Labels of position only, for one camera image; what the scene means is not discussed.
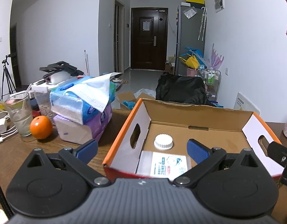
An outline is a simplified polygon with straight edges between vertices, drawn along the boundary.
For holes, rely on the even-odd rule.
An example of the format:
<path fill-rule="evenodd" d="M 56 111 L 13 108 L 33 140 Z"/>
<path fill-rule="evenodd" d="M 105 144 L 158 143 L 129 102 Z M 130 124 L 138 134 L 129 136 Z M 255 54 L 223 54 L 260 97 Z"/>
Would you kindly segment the cotton swab plastic box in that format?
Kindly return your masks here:
<path fill-rule="evenodd" d="M 168 178 L 174 181 L 191 168 L 190 158 L 185 155 L 142 151 L 136 174 L 151 178 Z"/>

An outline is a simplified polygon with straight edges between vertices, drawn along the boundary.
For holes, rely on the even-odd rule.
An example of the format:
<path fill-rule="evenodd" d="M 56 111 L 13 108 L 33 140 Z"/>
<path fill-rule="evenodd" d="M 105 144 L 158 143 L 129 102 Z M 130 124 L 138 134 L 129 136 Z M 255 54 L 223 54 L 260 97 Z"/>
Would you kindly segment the white screw cap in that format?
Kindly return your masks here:
<path fill-rule="evenodd" d="M 173 147 L 173 138 L 167 134 L 159 134 L 155 137 L 154 146 L 161 151 L 167 151 Z"/>

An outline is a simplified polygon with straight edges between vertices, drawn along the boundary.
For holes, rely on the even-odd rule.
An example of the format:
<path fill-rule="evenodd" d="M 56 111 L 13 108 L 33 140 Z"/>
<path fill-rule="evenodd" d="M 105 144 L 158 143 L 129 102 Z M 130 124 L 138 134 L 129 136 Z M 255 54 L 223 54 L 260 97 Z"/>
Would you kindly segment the purple tissue pack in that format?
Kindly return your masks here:
<path fill-rule="evenodd" d="M 54 122 L 58 135 L 63 141 L 82 145 L 92 139 L 99 142 L 112 115 L 112 107 L 108 105 L 102 113 L 98 112 L 97 115 L 83 125 L 59 115 L 54 117 Z"/>

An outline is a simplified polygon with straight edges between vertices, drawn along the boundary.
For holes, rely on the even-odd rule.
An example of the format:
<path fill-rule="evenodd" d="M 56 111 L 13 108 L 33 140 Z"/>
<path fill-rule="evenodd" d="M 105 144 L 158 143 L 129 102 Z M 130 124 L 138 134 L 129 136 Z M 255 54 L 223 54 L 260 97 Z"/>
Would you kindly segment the blue tissue pack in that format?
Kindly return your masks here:
<path fill-rule="evenodd" d="M 120 72 L 85 76 L 53 89 L 50 92 L 51 111 L 73 122 L 85 124 L 114 101 L 116 85 L 110 79 L 117 75 Z"/>

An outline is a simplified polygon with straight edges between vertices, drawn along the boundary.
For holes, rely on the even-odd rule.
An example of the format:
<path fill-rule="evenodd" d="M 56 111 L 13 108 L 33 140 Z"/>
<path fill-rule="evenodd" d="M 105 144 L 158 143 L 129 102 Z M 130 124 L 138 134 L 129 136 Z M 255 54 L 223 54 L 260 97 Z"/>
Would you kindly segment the orange fruit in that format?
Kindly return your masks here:
<path fill-rule="evenodd" d="M 53 125 L 46 116 L 35 117 L 30 124 L 30 132 L 37 140 L 48 138 L 53 131 Z"/>

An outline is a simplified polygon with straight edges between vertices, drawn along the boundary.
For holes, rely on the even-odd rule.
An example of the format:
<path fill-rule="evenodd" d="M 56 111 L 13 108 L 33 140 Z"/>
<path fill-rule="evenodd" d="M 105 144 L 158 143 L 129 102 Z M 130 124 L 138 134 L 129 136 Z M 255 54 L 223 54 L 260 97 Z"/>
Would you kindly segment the cardboard box on floor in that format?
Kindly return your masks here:
<path fill-rule="evenodd" d="M 130 91 L 125 93 L 119 93 L 116 95 L 116 100 L 118 101 L 121 110 L 132 110 L 139 99 L 154 100 L 155 97 L 146 94 L 145 92 L 139 92 L 134 94 Z"/>

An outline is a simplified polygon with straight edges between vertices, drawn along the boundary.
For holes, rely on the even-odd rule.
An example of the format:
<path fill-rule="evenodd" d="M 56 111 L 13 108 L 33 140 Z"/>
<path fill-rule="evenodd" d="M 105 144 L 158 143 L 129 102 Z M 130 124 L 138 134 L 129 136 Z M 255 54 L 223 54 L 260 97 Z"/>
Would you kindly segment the white board on floor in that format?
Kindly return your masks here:
<path fill-rule="evenodd" d="M 237 93 L 234 110 L 251 111 L 260 115 L 260 110 L 240 92 Z"/>

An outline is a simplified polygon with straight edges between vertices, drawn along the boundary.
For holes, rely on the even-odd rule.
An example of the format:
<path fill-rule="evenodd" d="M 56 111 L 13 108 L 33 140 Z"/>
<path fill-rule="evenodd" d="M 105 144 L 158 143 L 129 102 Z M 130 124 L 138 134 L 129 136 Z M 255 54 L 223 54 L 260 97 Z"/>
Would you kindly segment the black bag on chair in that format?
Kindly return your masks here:
<path fill-rule="evenodd" d="M 192 105 L 213 106 L 207 98 L 203 79 L 163 73 L 158 79 L 156 100 Z"/>

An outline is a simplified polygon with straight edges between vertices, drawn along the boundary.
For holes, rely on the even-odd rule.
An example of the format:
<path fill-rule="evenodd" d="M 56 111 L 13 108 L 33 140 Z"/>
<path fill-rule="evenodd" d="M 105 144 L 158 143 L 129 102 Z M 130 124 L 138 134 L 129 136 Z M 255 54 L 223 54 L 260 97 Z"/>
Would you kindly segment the clear glass with straw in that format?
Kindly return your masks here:
<path fill-rule="evenodd" d="M 31 135 L 30 124 L 33 120 L 30 97 L 26 91 L 10 95 L 4 102 L 10 120 L 21 136 Z"/>

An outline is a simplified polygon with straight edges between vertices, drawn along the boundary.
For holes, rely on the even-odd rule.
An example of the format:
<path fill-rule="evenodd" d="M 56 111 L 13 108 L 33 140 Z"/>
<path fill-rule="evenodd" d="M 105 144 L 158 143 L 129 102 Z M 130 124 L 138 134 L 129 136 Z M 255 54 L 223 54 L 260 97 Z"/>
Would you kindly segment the yellow bag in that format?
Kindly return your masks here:
<path fill-rule="evenodd" d="M 196 59 L 195 56 L 190 56 L 188 55 L 188 58 L 185 59 L 183 57 L 178 57 L 181 62 L 183 62 L 185 64 L 186 67 L 190 68 L 190 69 L 198 69 L 199 68 L 199 61 Z"/>

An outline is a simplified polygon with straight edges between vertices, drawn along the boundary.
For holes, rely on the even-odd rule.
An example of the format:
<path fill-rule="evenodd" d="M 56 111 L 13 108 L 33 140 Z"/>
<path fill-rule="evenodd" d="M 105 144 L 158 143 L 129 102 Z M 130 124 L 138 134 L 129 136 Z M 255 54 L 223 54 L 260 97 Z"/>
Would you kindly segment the black gripper on container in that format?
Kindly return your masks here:
<path fill-rule="evenodd" d="M 59 61 L 45 67 L 40 67 L 39 70 L 45 74 L 42 76 L 41 80 L 34 83 L 35 85 L 41 85 L 44 83 L 57 85 L 71 78 L 84 76 L 83 71 L 64 61 Z"/>

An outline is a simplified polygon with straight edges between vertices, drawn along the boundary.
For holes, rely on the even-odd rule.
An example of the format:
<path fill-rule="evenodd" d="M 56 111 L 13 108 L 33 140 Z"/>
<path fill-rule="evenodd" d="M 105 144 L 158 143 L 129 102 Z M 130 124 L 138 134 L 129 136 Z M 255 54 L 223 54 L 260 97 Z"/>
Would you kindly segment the purple feather decoration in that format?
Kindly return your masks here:
<path fill-rule="evenodd" d="M 210 68 L 213 70 L 219 70 L 220 66 L 223 63 L 224 60 L 224 56 L 219 55 L 217 53 L 217 50 L 215 50 L 214 48 L 214 44 L 212 45 L 212 53 L 211 53 L 211 57 L 210 57 Z"/>

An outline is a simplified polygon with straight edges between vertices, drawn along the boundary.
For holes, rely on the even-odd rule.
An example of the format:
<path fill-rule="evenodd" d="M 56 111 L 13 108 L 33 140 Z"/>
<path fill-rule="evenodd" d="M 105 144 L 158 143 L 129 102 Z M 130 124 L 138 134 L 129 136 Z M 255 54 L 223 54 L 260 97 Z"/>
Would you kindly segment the grey refrigerator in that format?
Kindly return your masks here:
<path fill-rule="evenodd" d="M 187 1 L 178 6 L 176 17 L 176 59 L 175 59 L 175 74 L 187 75 L 186 67 L 183 65 L 179 57 L 185 54 L 188 50 L 185 47 L 191 47 L 200 50 L 204 53 L 204 42 L 202 41 L 202 31 L 200 28 L 202 22 L 202 15 L 204 12 L 204 4 L 193 3 Z"/>

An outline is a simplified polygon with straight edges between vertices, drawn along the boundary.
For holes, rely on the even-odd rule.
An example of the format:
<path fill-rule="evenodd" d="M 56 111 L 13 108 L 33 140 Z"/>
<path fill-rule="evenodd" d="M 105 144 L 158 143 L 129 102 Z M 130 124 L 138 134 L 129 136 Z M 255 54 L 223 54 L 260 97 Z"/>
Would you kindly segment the dark entrance door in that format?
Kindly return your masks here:
<path fill-rule="evenodd" d="M 168 8 L 131 9 L 131 69 L 165 70 Z"/>

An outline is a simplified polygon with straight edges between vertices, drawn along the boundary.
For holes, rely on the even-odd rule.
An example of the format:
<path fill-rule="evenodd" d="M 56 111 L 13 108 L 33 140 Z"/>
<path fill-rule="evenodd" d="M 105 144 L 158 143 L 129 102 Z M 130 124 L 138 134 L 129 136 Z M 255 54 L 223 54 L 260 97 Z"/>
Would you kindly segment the yellow black box on fridge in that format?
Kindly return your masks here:
<path fill-rule="evenodd" d="M 204 0 L 185 0 L 187 3 L 205 4 Z"/>

